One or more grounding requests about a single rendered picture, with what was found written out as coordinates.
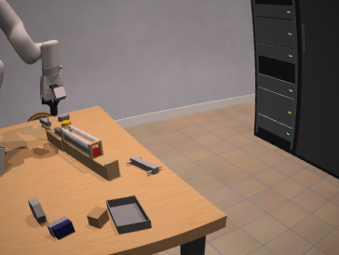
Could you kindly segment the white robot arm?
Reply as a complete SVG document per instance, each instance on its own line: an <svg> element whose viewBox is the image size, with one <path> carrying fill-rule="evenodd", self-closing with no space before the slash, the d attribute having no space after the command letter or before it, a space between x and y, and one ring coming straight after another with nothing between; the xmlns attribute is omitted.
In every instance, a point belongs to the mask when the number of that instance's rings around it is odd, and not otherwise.
<svg viewBox="0 0 339 255"><path fill-rule="evenodd" d="M52 75L60 71L62 66L59 65L59 42L51 40L34 43L26 33L21 19L6 0L0 0L0 28L25 63L34 64L42 59L42 75ZM55 101L65 99L63 86L55 84L49 87L52 88Z"/></svg>

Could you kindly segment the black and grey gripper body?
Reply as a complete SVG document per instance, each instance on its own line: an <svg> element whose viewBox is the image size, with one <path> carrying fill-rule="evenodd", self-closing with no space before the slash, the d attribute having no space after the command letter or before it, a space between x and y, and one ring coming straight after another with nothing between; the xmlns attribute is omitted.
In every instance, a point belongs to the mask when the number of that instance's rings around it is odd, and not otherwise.
<svg viewBox="0 0 339 255"><path fill-rule="evenodd" d="M52 76L53 75L53 76ZM63 85L61 72L52 75L43 75L40 78L40 98L42 100L42 95L44 101L54 100L52 89L49 87L51 85L57 84L58 86ZM42 90L42 92L41 92Z"/></svg>

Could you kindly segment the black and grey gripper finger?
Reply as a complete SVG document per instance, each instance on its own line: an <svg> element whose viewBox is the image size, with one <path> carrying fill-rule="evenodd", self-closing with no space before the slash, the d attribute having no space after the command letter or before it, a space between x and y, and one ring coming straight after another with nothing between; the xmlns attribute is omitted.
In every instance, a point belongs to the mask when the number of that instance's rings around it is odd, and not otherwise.
<svg viewBox="0 0 339 255"><path fill-rule="evenodd" d="M55 101L55 99L53 100L53 106L55 107L55 114L56 114L56 116L58 115L57 114L57 112L58 112L58 103L59 103L59 101Z"/></svg>
<svg viewBox="0 0 339 255"><path fill-rule="evenodd" d="M53 102L51 101L44 101L43 95L42 95L42 104L47 104L50 107L50 113L52 116L56 116L55 114L55 107L53 106Z"/></svg>

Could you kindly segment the red cube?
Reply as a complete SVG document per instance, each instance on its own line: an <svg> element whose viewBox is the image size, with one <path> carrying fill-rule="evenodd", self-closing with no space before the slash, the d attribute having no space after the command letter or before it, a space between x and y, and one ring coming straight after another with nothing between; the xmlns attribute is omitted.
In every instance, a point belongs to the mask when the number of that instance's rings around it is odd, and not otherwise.
<svg viewBox="0 0 339 255"><path fill-rule="evenodd" d="M92 147L92 149L93 149L93 155L94 155L94 157L97 157L97 156L100 156L101 155L101 151L100 151L100 148L98 148L98 147Z"/></svg>

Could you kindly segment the small brown block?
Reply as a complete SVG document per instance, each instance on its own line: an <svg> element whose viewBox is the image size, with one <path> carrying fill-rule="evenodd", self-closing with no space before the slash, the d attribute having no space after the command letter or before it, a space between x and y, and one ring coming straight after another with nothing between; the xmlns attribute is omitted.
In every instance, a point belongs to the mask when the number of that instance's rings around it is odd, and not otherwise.
<svg viewBox="0 0 339 255"><path fill-rule="evenodd" d="M107 208L95 207L88 215L89 225L101 229L109 220Z"/></svg>

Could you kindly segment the yellow short cylinder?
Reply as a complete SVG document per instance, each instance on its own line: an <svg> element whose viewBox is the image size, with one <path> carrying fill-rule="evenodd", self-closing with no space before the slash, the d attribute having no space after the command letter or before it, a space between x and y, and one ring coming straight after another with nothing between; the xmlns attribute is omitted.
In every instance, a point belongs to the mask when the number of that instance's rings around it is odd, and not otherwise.
<svg viewBox="0 0 339 255"><path fill-rule="evenodd" d="M64 126L67 126L67 125L71 125L71 121L70 120L64 120L61 122L61 126L64 127Z"/></svg>

